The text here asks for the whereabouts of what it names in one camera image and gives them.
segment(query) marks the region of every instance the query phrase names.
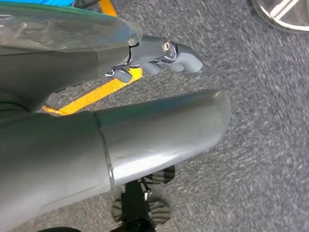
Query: bolt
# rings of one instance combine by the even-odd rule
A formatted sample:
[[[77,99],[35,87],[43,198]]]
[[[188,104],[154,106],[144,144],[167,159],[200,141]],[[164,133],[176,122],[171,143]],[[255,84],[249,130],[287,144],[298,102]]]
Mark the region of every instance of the bolt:
[[[170,49],[170,43],[167,40],[164,40],[162,42],[162,48],[164,52],[169,52]]]

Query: clear plastic cover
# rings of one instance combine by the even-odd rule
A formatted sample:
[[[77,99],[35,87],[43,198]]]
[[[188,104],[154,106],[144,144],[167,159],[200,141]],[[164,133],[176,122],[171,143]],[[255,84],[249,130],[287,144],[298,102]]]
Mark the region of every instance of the clear plastic cover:
[[[0,3],[0,45],[61,52],[99,51],[135,45],[136,23],[72,7]]]

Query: plastic film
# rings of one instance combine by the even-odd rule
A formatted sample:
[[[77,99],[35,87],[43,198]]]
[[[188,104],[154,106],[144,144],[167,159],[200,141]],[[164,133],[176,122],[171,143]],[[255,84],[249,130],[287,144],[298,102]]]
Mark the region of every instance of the plastic film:
[[[99,51],[135,45],[136,23],[81,10],[27,3],[0,3],[0,45],[47,51]]]

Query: grey carpet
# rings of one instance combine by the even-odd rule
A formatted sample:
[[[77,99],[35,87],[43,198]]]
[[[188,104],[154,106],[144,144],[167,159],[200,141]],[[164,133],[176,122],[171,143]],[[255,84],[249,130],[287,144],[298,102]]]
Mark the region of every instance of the grey carpet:
[[[309,231],[309,35],[273,29],[243,0],[115,0],[114,5],[145,33],[191,45],[208,66],[198,74],[166,69],[145,76],[87,110],[214,87],[231,96],[232,118],[223,142],[177,165],[174,180],[155,189],[173,212],[158,231]],[[49,102],[57,107],[78,94],[72,88]],[[110,209],[118,194],[114,189],[55,210],[14,231],[72,226],[107,232],[115,227]]]

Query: blue object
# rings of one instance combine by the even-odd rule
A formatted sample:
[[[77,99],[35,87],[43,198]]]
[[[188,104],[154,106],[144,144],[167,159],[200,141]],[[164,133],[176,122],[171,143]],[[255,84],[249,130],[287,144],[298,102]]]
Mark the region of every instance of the blue object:
[[[53,6],[69,6],[74,0],[0,0],[6,2],[22,2],[22,3],[35,3],[35,4],[44,4]]]

